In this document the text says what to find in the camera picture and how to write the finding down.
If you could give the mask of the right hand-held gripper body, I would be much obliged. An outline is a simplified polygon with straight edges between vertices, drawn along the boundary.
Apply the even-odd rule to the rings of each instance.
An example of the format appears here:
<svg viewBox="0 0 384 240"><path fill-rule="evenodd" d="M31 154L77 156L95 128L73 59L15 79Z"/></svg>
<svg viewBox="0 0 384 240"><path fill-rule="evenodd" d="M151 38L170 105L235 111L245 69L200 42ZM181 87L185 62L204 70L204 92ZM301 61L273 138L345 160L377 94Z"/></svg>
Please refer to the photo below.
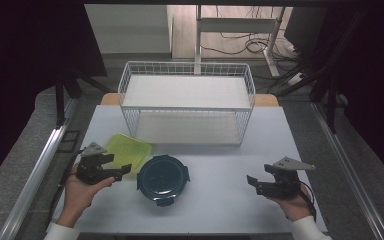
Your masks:
<svg viewBox="0 0 384 240"><path fill-rule="evenodd" d="M303 163L290 157L283 157L281 160L272 164L280 169L277 175L273 175L275 182L267 183L264 187L265 196L290 200L296 197L300 192L300 179L298 170L315 170L316 167L311 164Z"/></svg>

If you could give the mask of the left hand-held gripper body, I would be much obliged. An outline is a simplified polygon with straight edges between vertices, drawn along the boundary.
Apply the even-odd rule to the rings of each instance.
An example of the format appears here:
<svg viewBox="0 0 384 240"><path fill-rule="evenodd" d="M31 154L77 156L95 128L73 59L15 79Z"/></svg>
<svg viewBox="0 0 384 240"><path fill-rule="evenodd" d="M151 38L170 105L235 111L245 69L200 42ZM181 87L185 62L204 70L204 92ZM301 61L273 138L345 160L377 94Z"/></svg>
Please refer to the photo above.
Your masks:
<svg viewBox="0 0 384 240"><path fill-rule="evenodd" d="M102 168L100 156L107 154L107 150L99 144L90 143L81 153L77 167L76 177L82 182L95 185L111 177L111 171Z"/></svg>

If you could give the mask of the green square food container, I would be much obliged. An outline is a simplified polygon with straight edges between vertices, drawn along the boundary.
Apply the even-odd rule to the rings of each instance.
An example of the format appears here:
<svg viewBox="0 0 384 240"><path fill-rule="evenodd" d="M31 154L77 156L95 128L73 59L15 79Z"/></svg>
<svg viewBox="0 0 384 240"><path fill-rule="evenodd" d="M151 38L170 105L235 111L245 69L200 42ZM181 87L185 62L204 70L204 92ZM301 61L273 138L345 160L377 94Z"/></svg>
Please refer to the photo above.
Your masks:
<svg viewBox="0 0 384 240"><path fill-rule="evenodd" d="M113 135L104 145L106 154L113 154L113 166L122 167L131 164L131 172L140 170L143 163L148 159L152 146L125 134Z"/></svg>

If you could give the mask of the dark blue round food container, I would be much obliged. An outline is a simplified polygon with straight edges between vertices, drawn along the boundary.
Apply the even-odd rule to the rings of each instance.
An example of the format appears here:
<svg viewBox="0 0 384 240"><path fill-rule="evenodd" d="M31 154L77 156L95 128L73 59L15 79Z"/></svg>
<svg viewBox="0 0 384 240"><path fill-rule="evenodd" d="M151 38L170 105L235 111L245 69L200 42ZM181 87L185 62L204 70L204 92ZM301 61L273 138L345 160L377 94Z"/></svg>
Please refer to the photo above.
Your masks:
<svg viewBox="0 0 384 240"><path fill-rule="evenodd" d="M137 189L157 206L174 203L190 181L189 169L169 155L154 156L137 174Z"/></svg>

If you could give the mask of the white wire storage rack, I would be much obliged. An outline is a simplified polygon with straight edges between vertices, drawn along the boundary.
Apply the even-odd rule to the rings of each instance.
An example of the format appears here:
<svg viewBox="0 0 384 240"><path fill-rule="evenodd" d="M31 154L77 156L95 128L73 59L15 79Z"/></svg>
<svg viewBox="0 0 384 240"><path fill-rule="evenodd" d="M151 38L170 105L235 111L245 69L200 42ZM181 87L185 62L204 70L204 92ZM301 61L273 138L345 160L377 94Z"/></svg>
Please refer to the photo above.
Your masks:
<svg viewBox="0 0 384 240"><path fill-rule="evenodd" d="M244 63L129 61L118 100L136 139L239 146L255 104L255 86Z"/></svg>

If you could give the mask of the person's right hand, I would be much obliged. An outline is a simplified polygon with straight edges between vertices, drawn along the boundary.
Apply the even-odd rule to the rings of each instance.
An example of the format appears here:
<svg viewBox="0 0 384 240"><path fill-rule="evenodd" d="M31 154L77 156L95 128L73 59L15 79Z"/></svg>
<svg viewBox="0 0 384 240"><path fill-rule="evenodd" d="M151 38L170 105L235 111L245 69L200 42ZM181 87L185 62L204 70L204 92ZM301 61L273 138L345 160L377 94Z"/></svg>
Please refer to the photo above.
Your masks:
<svg viewBox="0 0 384 240"><path fill-rule="evenodd" d="M271 198L271 201L274 201L280 206L286 218L291 222L295 222L312 215L308 204L300 195L291 200Z"/></svg>

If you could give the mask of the person's left hand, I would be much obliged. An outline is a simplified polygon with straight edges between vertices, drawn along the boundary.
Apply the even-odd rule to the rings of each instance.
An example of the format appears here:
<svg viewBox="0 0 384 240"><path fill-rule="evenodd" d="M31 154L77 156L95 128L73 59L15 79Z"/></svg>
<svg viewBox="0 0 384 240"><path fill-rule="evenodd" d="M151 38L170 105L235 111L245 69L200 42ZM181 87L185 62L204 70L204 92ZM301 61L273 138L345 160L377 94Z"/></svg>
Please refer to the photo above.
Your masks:
<svg viewBox="0 0 384 240"><path fill-rule="evenodd" d="M109 177L94 185L85 184L76 177L77 168L78 164L75 164L65 182L64 205L57 220L58 225L69 228L75 226L84 210L91 205L95 195L115 182L114 177Z"/></svg>

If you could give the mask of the black tripod stand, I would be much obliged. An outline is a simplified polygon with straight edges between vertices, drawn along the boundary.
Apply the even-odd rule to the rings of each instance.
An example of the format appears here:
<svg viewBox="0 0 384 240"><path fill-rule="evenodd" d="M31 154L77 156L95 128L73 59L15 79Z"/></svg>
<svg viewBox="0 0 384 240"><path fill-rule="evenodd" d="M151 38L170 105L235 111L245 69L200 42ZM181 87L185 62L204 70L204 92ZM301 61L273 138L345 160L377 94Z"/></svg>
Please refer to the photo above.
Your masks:
<svg viewBox="0 0 384 240"><path fill-rule="evenodd" d="M68 113L64 104L64 91L67 91L68 95L74 99L78 99L82 95L82 90L77 82L78 79L81 79L103 93L111 92L110 88L77 69L60 71L55 78L55 99L57 111L56 129L63 126L66 120L66 114Z"/></svg>

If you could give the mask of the black metal stand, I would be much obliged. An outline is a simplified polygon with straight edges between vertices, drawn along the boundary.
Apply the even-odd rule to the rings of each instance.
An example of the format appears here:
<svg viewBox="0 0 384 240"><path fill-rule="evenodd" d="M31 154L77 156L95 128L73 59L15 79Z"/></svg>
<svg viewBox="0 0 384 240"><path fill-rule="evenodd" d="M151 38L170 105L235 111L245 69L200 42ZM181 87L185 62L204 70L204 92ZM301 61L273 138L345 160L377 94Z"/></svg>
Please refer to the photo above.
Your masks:
<svg viewBox="0 0 384 240"><path fill-rule="evenodd" d="M301 60L298 68L300 70L304 69L307 75L300 82L277 93L278 97L287 96L311 83L315 83L309 93L309 99L311 102L320 102L324 96L327 96L325 122L333 134L336 133L334 117L336 111L337 70L346 47L362 21L364 14L363 10L353 10L347 18L344 18L331 37L323 43L322 47L308 56L310 65L305 64L305 59Z"/></svg>

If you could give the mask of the white power strip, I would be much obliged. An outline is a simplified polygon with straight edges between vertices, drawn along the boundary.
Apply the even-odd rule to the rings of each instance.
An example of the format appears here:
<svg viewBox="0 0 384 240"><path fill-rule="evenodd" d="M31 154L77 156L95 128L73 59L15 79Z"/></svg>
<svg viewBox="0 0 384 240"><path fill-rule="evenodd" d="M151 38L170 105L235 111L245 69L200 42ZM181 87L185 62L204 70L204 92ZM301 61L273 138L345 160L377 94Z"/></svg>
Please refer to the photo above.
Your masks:
<svg viewBox="0 0 384 240"><path fill-rule="evenodd" d="M297 84L298 82L300 82L303 78L305 78L306 75L304 73L297 73L296 75L294 75L288 82L287 82L287 85L288 86L293 86L295 84Z"/></svg>

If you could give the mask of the dark curtain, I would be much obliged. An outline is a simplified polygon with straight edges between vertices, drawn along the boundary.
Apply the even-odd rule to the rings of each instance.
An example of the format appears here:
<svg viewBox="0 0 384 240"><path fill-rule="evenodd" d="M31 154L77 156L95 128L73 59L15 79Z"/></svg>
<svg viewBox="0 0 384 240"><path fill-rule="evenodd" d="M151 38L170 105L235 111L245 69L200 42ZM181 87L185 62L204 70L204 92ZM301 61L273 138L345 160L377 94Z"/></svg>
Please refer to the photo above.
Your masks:
<svg viewBox="0 0 384 240"><path fill-rule="evenodd" d="M384 164L384 0L367 2L336 72L345 115Z"/></svg>
<svg viewBox="0 0 384 240"><path fill-rule="evenodd" d="M106 74L85 0L0 0L0 166L36 96L77 72Z"/></svg>

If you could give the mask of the white cabinet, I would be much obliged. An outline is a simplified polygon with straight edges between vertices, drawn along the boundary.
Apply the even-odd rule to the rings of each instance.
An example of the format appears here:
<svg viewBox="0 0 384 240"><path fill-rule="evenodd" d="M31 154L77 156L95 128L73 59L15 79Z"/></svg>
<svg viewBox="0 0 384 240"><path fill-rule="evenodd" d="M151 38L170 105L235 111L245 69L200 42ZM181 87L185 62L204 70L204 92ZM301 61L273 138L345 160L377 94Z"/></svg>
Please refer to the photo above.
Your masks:
<svg viewBox="0 0 384 240"><path fill-rule="evenodd" d="M168 5L86 4L100 52L170 53L172 14Z"/></svg>

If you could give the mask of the dark monitor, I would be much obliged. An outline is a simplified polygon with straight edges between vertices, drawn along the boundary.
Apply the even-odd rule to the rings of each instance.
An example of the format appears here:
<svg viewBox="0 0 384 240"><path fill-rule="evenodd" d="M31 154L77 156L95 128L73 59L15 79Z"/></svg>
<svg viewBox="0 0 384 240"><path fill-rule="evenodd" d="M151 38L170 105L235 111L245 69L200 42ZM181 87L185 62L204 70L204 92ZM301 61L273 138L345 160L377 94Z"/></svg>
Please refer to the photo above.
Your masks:
<svg viewBox="0 0 384 240"><path fill-rule="evenodd" d="M325 8L294 7L284 37L302 55L309 55L316 47L325 15Z"/></svg>

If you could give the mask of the aluminium rail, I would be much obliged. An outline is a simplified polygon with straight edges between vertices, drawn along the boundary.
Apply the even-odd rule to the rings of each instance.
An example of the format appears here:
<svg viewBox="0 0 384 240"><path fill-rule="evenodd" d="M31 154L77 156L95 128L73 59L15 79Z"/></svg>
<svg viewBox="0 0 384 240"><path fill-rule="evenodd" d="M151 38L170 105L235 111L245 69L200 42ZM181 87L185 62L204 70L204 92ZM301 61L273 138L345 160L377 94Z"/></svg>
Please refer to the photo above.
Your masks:
<svg viewBox="0 0 384 240"><path fill-rule="evenodd" d="M65 118L62 121L62 125L51 132L45 147L0 231L0 240L15 239L67 130L77 103L77 99L69 99L64 107Z"/></svg>
<svg viewBox="0 0 384 240"><path fill-rule="evenodd" d="M311 107L315 112L318 122L336 155L336 159L344 172L344 175L350 185L356 201L362 209L363 215L366 218L374 237L376 240L384 240L384 221L382 220L377 207L367 193L354 167L352 166L348 155L339 141L339 138L328 125L327 115L324 113L323 107L318 103L311 103Z"/></svg>

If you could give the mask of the white metal desk frame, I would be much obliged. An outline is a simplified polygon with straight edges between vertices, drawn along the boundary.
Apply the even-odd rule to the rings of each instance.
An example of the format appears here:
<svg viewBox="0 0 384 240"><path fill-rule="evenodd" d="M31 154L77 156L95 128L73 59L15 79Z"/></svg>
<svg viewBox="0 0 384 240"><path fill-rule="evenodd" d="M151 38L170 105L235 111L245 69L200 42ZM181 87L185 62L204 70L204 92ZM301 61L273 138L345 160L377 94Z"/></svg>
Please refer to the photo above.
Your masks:
<svg viewBox="0 0 384 240"><path fill-rule="evenodd" d="M194 61L202 59L201 35L203 33L238 33L238 34L266 34L267 45L262 53L265 61L274 78L280 74L273 57L273 49L278 37L280 26L286 8L281 7L279 12L272 18L224 18L224 17L203 17L202 6L196 6L196 45L194 49Z"/></svg>

